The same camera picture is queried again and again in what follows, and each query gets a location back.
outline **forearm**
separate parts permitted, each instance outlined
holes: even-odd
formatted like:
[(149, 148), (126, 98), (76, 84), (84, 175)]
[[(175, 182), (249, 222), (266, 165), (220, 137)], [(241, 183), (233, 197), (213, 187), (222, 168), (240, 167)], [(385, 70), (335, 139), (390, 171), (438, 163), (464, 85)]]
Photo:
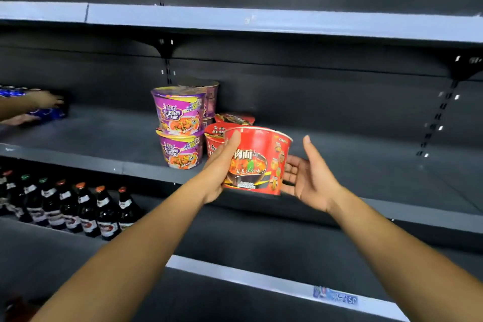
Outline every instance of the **forearm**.
[(45, 304), (33, 322), (129, 321), (202, 207), (187, 183), (101, 248)]
[(27, 96), (0, 98), (0, 122), (34, 111), (36, 108), (35, 103)]
[(329, 214), (352, 239), (386, 291), (413, 321), (477, 321), (483, 285), (448, 258), (344, 190)]

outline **instant noodle bowl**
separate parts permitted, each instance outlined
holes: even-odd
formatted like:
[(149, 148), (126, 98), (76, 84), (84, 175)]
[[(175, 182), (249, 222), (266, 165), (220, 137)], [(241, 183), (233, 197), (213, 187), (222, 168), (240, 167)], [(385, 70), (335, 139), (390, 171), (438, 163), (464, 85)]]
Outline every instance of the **instant noodle bowl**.
[(214, 123), (214, 117), (208, 117), (203, 119), (203, 129), (206, 129), (206, 126), (211, 125)]
[(213, 117), (216, 107), (219, 82), (215, 80), (199, 79), (190, 76), (178, 77), (178, 85), (182, 87), (196, 87), (206, 93), (204, 101), (204, 118)]
[(213, 152), (225, 142), (223, 137), (225, 130), (233, 127), (239, 127), (239, 125), (230, 123), (214, 123), (205, 128), (206, 150), (208, 152), (208, 157), (210, 157)]
[(189, 136), (202, 131), (204, 92), (197, 88), (160, 87), (151, 93), (161, 132)]
[(163, 156), (168, 166), (177, 169), (190, 169), (197, 166), (203, 155), (203, 132), (195, 135), (169, 135), (156, 129), (163, 148)]
[(225, 140), (236, 130), (241, 133), (241, 141), (223, 187), (280, 195), (292, 138), (266, 127), (238, 126), (225, 130)]
[(237, 125), (253, 125), (255, 117), (238, 113), (217, 113), (214, 116), (217, 123), (230, 123)]

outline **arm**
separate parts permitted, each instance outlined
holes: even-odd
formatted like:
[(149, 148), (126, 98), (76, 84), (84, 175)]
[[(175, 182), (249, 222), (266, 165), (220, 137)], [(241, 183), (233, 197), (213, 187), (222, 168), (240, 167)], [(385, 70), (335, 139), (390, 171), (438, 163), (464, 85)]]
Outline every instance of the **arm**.
[(202, 172), (102, 247), (32, 322), (131, 320), (203, 204), (220, 195), (239, 139), (234, 134)]
[(473, 322), (483, 316), (483, 284), (342, 187), (309, 137), (309, 160), (288, 156), (282, 190), (329, 213), (412, 321)]
[(38, 108), (52, 108), (63, 103), (48, 91), (31, 92), (24, 96), (0, 99), (0, 122)]

